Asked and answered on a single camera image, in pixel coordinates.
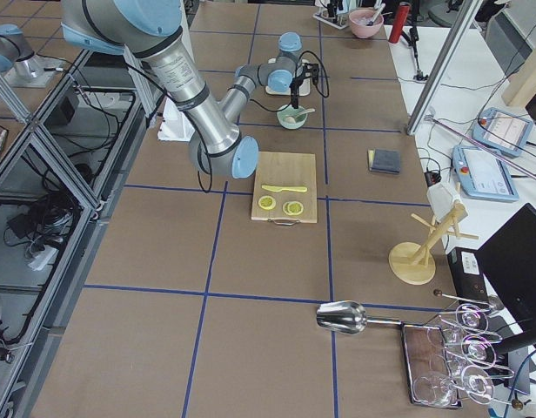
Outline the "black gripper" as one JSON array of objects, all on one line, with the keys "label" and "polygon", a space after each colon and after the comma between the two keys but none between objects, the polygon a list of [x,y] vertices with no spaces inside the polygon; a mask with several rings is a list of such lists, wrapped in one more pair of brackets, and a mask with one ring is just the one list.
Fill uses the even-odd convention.
[{"label": "black gripper", "polygon": [[298,95],[300,91],[300,86],[303,82],[303,75],[298,75],[294,77],[290,83],[290,104],[293,109],[297,109],[299,107]]}]

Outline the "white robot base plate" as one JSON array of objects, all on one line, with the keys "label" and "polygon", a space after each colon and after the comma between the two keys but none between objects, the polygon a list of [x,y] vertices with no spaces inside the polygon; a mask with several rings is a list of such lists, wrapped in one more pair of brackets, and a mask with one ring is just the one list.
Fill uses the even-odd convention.
[{"label": "white robot base plate", "polygon": [[189,142],[194,133],[195,129],[188,118],[167,98],[157,138],[160,141]]}]

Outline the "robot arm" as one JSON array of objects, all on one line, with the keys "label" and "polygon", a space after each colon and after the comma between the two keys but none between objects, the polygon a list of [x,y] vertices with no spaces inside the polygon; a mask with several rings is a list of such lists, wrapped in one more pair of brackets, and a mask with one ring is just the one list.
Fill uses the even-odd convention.
[{"label": "robot arm", "polygon": [[189,154],[199,171],[235,179],[255,172],[258,143],[241,133],[236,120],[259,86],[278,92],[291,87],[301,72],[297,33],[280,36],[273,62],[239,68],[234,84],[217,101],[184,46],[179,1],[64,1],[62,9],[67,42],[109,55],[130,51],[151,67],[195,130]]}]

